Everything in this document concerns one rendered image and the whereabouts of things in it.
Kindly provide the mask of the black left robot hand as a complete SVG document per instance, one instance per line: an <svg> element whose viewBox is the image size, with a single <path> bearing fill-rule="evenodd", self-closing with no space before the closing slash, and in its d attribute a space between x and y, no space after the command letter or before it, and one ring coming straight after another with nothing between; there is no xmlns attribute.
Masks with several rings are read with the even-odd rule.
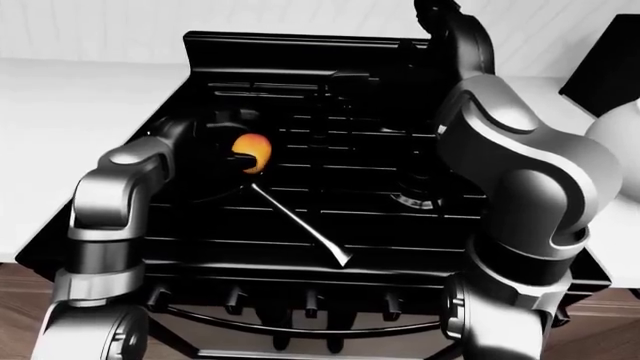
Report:
<svg viewBox="0 0 640 360"><path fill-rule="evenodd" d="M194 173L219 175L244 172L253 167L255 158L234 153L231 149L241 135L260 134L249 124L239 110L216 110L199 119L194 131L194 155L191 157Z"/></svg>

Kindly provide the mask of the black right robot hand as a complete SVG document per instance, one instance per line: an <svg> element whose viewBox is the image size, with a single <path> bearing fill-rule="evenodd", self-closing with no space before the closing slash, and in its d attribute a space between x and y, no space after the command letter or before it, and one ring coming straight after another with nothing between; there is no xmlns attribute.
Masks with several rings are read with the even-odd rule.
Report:
<svg viewBox="0 0 640 360"><path fill-rule="evenodd" d="M446 36L446 17L450 14L459 14L461 9L455 0L413 0L413 4L419 25L432 40L439 40Z"/></svg>

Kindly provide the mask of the orange yellow mango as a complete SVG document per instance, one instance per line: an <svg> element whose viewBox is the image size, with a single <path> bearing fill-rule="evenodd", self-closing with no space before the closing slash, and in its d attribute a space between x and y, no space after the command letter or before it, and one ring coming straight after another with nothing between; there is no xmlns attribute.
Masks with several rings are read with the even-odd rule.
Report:
<svg viewBox="0 0 640 360"><path fill-rule="evenodd" d="M243 134L235 140L232 152L251 155L255 165L244 170L248 174L260 173L268 164L272 155L272 146L267 137L261 134Z"/></svg>

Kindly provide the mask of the white bowl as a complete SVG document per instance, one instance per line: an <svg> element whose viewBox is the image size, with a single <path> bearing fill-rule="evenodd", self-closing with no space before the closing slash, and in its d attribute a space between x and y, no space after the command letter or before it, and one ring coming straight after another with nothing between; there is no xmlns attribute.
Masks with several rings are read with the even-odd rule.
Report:
<svg viewBox="0 0 640 360"><path fill-rule="evenodd" d="M640 203L640 98L600 116L586 135L616 156L623 172L620 193Z"/></svg>

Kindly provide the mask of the black gas stove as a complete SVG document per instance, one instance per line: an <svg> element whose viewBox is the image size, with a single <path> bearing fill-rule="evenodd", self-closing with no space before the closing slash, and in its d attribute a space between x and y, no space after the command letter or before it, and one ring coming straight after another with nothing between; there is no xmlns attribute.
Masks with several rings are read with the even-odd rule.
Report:
<svg viewBox="0 0 640 360"><path fill-rule="evenodd" d="M338 268L307 233L251 192L191 202L201 183L190 179L192 137L175 178L150 200L138 242L143 284L118 300L147 312L148 337L200 359L203 350L156 316L270 335L277 349L290 338L322 339L338 352L346 338L442 332L447 278L465 268L468 241L489 207L484 192L438 155L436 117L457 83L447 50L435 40L214 32L189 32L184 43L189 77L125 144L166 117L259 113L274 150L263 186L352 258ZM434 181L440 209L412 209L391 198L408 174ZM71 204L72 198L17 257L53 284L71 246ZM154 313L146 303L160 284L172 297L164 313ZM234 286L261 323L174 308L224 308ZM328 311L320 329L292 324L308 289L324 298L319 312ZM354 328L360 312L383 313L388 292L402 299L402 314L439 320Z"/></svg>

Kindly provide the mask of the black stove knob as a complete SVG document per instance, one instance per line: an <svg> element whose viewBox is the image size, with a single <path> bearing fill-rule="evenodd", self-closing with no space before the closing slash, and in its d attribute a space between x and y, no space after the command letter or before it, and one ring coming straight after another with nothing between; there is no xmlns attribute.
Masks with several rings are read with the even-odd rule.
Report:
<svg viewBox="0 0 640 360"><path fill-rule="evenodd" d="M402 299L397 293L388 292L384 296L383 320L396 322L402 315Z"/></svg>
<svg viewBox="0 0 640 360"><path fill-rule="evenodd" d="M232 287L229 290L224 303L224 308L227 314L234 315L234 316L241 315L244 310L245 298L246 298L246 293L243 292L241 287L239 286Z"/></svg>
<svg viewBox="0 0 640 360"><path fill-rule="evenodd" d="M316 319L323 296L317 290L308 289L305 292L304 313L307 319Z"/></svg>
<svg viewBox="0 0 640 360"><path fill-rule="evenodd" d="M147 309L154 313L164 313L169 307L172 293L168 287L163 284L157 285L149 293L147 300Z"/></svg>

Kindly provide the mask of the black box appliance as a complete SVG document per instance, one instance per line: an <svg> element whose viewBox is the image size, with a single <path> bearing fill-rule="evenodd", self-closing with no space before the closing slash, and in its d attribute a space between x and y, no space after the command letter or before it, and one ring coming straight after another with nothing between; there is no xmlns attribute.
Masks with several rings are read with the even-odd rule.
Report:
<svg viewBox="0 0 640 360"><path fill-rule="evenodd" d="M640 14L618 14L559 94L591 116L640 98Z"/></svg>

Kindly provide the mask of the round stove burner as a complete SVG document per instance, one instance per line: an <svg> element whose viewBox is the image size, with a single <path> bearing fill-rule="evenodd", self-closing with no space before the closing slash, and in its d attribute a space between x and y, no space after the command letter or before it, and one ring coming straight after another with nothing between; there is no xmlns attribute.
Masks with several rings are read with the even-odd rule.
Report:
<svg viewBox="0 0 640 360"><path fill-rule="evenodd" d="M398 179L399 191L391 194L391 198L403 206L418 210L440 209L443 195L438 191L434 181L427 176L408 174Z"/></svg>

